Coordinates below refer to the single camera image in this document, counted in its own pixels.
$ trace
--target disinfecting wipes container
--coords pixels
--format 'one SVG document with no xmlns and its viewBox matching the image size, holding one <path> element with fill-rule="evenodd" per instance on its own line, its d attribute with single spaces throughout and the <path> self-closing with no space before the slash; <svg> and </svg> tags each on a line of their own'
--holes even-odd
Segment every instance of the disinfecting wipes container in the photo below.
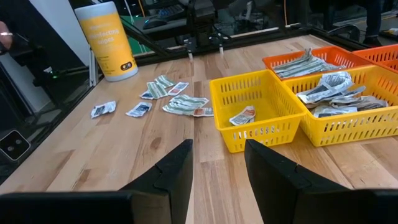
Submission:
<svg viewBox="0 0 398 224">
<path fill-rule="evenodd" d="M 75 14 L 107 81 L 123 80 L 138 72 L 112 1 L 75 9 Z"/>
</svg>

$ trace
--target yellow basket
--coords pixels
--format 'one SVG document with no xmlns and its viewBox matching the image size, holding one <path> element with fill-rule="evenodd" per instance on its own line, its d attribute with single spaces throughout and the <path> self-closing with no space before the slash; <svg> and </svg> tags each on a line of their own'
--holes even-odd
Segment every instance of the yellow basket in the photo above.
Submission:
<svg viewBox="0 0 398 224">
<path fill-rule="evenodd" d="M 313 145 L 326 146 L 398 134 L 398 106 L 396 106 L 398 105 L 398 75 L 376 65 L 344 71 L 351 74 L 355 83 L 351 89 L 364 85 L 366 89 L 361 95 L 372 95 L 377 99 L 386 100 L 389 107 L 316 118 L 301 103 L 301 107 L 306 110 L 301 127 Z M 322 74 L 307 76 L 286 80 L 283 83 L 294 93 L 299 93 L 314 88 L 321 77 Z"/>
<path fill-rule="evenodd" d="M 244 151 L 246 139 L 266 146 L 292 142 L 305 112 L 295 95 L 271 70 L 251 72 L 210 82 L 216 127 L 230 152 Z M 253 123 L 233 126 L 229 119 L 253 105 Z"/>
</svg>

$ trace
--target person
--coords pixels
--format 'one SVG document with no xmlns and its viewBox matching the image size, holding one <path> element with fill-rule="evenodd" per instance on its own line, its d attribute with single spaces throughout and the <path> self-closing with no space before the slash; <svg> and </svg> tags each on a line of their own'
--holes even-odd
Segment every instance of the person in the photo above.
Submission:
<svg viewBox="0 0 398 224">
<path fill-rule="evenodd" d="M 366 9 L 366 33 L 364 44 L 371 47 L 379 47 L 381 43 L 377 38 L 381 26 L 381 1 L 360 0 L 359 5 Z"/>
<path fill-rule="evenodd" d="M 4 52 L 4 50 L 9 50 L 11 48 L 12 33 L 9 32 L 7 25 L 3 21 L 0 21 L 0 42 L 5 48 L 5 49 L 0 49 L 0 54 L 1 51 Z"/>
</svg>

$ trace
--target snack packet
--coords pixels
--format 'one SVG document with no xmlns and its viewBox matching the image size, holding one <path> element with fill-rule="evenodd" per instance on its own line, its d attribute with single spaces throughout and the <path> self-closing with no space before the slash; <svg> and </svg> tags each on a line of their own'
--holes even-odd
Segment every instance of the snack packet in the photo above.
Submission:
<svg viewBox="0 0 398 224">
<path fill-rule="evenodd" d="M 139 97 L 141 97 L 142 99 L 145 99 L 145 100 L 153 100 L 154 99 L 154 96 L 152 96 L 152 94 L 150 93 L 149 90 L 145 91 Z"/>
<path fill-rule="evenodd" d="M 356 107 L 345 107 L 345 108 L 333 108 L 331 106 L 317 106 L 313 111 L 313 116 L 316 118 L 324 118 L 327 116 L 334 116 L 340 114 L 354 113 L 357 112 Z"/>
<path fill-rule="evenodd" d="M 339 98 L 330 101 L 330 104 L 334 108 L 345 108 L 355 106 L 358 111 L 371 110 L 377 108 L 388 107 L 388 102 L 385 100 L 378 100 L 374 96 L 361 96 L 358 98 Z"/>
<path fill-rule="evenodd" d="M 305 49 L 303 56 L 300 58 L 278 65 L 273 69 L 280 78 L 290 78 L 342 68 L 346 67 L 327 63 L 323 59 L 313 56 L 312 49 Z"/>
<path fill-rule="evenodd" d="M 179 104 L 167 104 L 162 107 L 162 109 L 168 113 L 179 114 L 179 115 L 191 115 L 196 110 L 196 108 L 184 108 Z"/>
<path fill-rule="evenodd" d="M 317 103 L 325 102 L 325 101 L 332 101 L 334 99 L 344 100 L 344 98 L 352 98 L 353 96 L 362 93 L 365 90 L 365 88 L 366 88 L 365 86 L 361 86 L 355 90 L 345 90 L 345 91 L 336 93 L 333 96 L 329 96 L 328 98 L 323 98 L 322 100 L 318 101 Z"/>
<path fill-rule="evenodd" d="M 102 114 L 112 113 L 116 109 L 116 101 L 110 101 L 103 105 L 95 106 L 91 111 L 91 118 L 96 118 Z"/>
<path fill-rule="evenodd" d="M 132 110 L 127 112 L 126 115 L 138 118 L 143 116 L 151 108 L 152 108 L 152 103 L 139 102 Z"/>
<path fill-rule="evenodd" d="M 151 95 L 154 97 L 154 99 L 159 99 L 161 97 L 167 96 L 166 90 L 164 90 L 163 87 L 156 84 L 155 82 L 147 83 L 147 87 L 148 87 L 148 91 L 151 93 Z"/>
<path fill-rule="evenodd" d="M 173 108 L 181 108 L 184 110 L 195 110 L 198 109 L 199 107 L 196 105 L 185 105 L 182 103 L 176 103 L 176 102 L 170 102 L 169 105 Z"/>
<path fill-rule="evenodd" d="M 178 95 L 176 97 L 173 97 L 170 100 L 170 102 L 201 108 L 202 106 L 205 106 L 209 102 L 209 100 L 207 100 L 207 98 L 197 98 L 188 95 Z"/>
<path fill-rule="evenodd" d="M 155 78 L 155 82 L 156 84 L 160 85 L 163 89 L 175 85 L 175 82 L 169 80 L 165 75 L 161 75 Z"/>
<path fill-rule="evenodd" d="M 253 117 L 255 117 L 255 115 L 256 115 L 256 110 L 254 110 L 254 106 L 247 106 L 242 112 L 230 118 L 229 122 L 231 122 L 235 126 L 246 124 Z"/>
<path fill-rule="evenodd" d="M 169 96 L 177 96 L 188 86 L 189 83 L 179 82 L 167 94 L 169 94 Z"/>
<path fill-rule="evenodd" d="M 354 83 L 348 72 L 328 73 L 323 74 L 314 89 L 303 91 L 296 95 L 306 104 L 316 103 L 330 97 L 341 96 L 345 90 L 353 85 Z"/>
<path fill-rule="evenodd" d="M 198 108 L 193 111 L 192 116 L 202 117 L 202 116 L 214 116 L 212 108 Z"/>
</svg>

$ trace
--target wooden table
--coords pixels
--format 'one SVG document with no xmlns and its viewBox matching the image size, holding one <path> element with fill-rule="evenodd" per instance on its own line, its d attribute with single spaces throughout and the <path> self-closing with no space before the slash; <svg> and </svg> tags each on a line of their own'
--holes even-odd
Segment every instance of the wooden table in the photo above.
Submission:
<svg viewBox="0 0 398 224">
<path fill-rule="evenodd" d="M 187 223 L 262 223 L 244 154 L 230 154 L 213 118 L 162 111 L 170 97 L 152 101 L 142 118 L 125 115 L 166 74 L 190 82 L 184 91 L 210 99 L 209 80 L 264 69 L 261 58 L 329 43 L 303 36 L 139 68 L 116 83 L 102 81 L 0 186 L 0 193 L 117 190 L 140 176 L 184 139 L 194 139 L 194 182 Z M 94 105 L 116 100 L 112 114 L 90 119 Z M 314 147 L 301 131 L 293 143 L 272 147 L 304 167 L 349 188 L 398 187 L 398 138 Z"/>
</svg>

